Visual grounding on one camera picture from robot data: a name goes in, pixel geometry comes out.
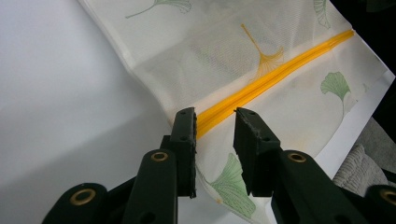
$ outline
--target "bag zipper track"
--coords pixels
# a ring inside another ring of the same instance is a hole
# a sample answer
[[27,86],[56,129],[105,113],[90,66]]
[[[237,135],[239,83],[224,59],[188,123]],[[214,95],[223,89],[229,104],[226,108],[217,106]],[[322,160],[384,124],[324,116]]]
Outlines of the bag zipper track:
[[301,66],[332,50],[335,46],[346,41],[354,34],[355,33],[352,30],[348,30],[330,38],[320,45],[293,58],[287,63],[280,65],[277,69],[269,72],[263,77],[260,77],[256,81],[248,84],[242,90],[235,92],[202,112],[197,117],[197,139],[201,138],[213,127],[227,119],[237,107],[247,104]]

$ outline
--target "screw hole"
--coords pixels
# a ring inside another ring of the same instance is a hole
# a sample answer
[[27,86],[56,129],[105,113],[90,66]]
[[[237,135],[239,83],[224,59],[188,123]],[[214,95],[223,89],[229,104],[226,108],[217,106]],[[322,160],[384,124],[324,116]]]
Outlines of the screw hole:
[[340,223],[340,224],[351,224],[352,222],[349,220],[348,217],[343,216],[343,215],[338,215],[335,218],[335,221]]
[[388,203],[396,205],[396,192],[389,189],[381,189],[380,195]]
[[306,158],[298,153],[290,153],[288,155],[289,159],[296,162],[305,162]]
[[140,223],[149,224],[155,220],[155,215],[150,212],[146,212],[140,216]]
[[154,161],[166,161],[166,159],[168,159],[168,154],[164,152],[156,152],[151,155],[151,159]]

